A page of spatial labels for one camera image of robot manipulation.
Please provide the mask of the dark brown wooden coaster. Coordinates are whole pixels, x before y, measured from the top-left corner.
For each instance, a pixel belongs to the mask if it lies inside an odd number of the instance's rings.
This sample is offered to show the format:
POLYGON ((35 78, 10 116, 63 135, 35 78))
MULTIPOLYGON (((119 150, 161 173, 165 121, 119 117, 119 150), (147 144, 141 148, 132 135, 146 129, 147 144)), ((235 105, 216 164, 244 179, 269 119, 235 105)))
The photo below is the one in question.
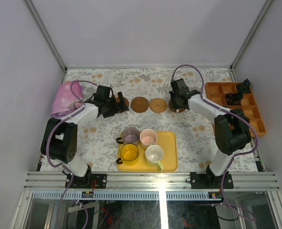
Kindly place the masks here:
POLYGON ((129 101, 124 97, 124 102, 125 102, 125 105, 126 105, 126 108, 125 106, 120 102, 120 98, 119 97, 116 97, 116 104, 117 104, 117 107, 120 109, 120 112, 125 112, 125 111, 128 111, 129 110, 129 101))

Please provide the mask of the reddish brown wooden coaster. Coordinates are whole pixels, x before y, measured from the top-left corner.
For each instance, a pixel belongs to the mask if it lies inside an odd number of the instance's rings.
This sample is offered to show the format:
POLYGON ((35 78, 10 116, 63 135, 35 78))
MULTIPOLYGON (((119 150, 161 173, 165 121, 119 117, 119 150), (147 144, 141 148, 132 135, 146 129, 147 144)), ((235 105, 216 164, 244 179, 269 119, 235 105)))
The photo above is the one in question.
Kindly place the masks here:
POLYGON ((176 109, 174 109, 174 108, 172 107, 171 100, 169 100, 169 102, 168 102, 168 107, 169 107, 169 109, 170 109, 172 112, 175 113, 175 110, 176 110, 176 109))

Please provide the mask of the woven rattan coaster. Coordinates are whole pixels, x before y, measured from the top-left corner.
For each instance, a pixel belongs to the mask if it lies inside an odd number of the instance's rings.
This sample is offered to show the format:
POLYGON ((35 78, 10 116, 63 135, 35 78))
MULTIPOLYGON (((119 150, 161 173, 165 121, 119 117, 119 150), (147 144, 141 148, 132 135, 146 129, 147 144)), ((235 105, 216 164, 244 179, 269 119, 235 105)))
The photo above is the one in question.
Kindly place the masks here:
POLYGON ((167 110, 168 105, 167 105, 167 102, 163 98, 154 98, 149 103, 149 107, 151 111, 159 114, 159 113, 165 112, 167 110))

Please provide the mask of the white mug green handle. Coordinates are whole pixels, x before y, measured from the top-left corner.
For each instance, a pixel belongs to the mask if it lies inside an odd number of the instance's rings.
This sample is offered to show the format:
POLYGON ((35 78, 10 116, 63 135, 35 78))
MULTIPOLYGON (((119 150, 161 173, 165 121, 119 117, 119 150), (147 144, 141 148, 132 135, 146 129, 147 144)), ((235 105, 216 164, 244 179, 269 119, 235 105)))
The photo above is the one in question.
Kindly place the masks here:
POLYGON ((146 162, 151 166, 157 166, 160 171, 164 170, 162 159, 164 157, 163 149, 158 145, 151 145, 145 151, 146 162))

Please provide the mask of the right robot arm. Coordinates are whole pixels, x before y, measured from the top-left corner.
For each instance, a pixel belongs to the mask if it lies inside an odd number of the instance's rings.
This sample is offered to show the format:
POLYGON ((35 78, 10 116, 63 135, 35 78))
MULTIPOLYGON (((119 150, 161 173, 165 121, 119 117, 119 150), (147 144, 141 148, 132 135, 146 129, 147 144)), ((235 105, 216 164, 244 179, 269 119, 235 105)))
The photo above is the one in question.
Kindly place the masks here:
POLYGON ((251 141, 249 119, 241 109, 230 110, 205 98, 197 90, 189 90, 184 79, 171 80, 169 92, 171 107, 174 110, 192 110, 214 125, 217 152, 209 165, 211 173, 206 175, 206 184, 217 188, 222 184, 222 174, 235 154, 244 149, 251 141))

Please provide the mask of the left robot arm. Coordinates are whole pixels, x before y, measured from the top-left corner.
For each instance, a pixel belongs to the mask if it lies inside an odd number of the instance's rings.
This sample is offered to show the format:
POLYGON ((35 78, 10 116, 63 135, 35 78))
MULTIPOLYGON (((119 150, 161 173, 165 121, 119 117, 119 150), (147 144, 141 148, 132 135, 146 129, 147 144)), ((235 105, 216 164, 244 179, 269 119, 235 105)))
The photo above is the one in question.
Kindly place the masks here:
POLYGON ((84 101, 74 91, 73 96, 81 104, 71 114, 60 119, 50 118, 44 132, 41 153, 51 167, 62 167, 82 188, 92 184, 91 167, 77 155, 78 128, 103 116, 108 118, 129 110, 122 92, 114 93, 108 86, 98 85, 92 97, 84 101))

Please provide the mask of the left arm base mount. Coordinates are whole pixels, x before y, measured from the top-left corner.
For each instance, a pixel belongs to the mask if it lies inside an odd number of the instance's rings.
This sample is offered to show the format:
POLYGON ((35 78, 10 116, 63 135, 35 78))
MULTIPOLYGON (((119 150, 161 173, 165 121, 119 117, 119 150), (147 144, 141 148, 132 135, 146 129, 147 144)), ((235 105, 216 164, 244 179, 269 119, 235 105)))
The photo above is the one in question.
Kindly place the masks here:
POLYGON ((107 174, 91 174, 89 177, 73 177, 71 185, 69 185, 72 176, 67 175, 65 187, 77 189, 106 189, 107 174))

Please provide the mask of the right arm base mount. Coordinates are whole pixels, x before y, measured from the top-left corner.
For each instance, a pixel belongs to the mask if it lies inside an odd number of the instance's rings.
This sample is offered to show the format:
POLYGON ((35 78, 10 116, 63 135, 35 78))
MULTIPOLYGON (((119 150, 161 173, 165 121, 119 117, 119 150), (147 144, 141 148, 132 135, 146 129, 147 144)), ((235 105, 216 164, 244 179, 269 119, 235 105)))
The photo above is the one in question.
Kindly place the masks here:
MULTIPOLYGON (((214 176, 210 173, 196 173, 190 172, 190 182, 192 189, 220 189, 221 176, 214 176)), ((234 189, 233 179, 229 172, 226 173, 223 181, 224 189, 234 189)))

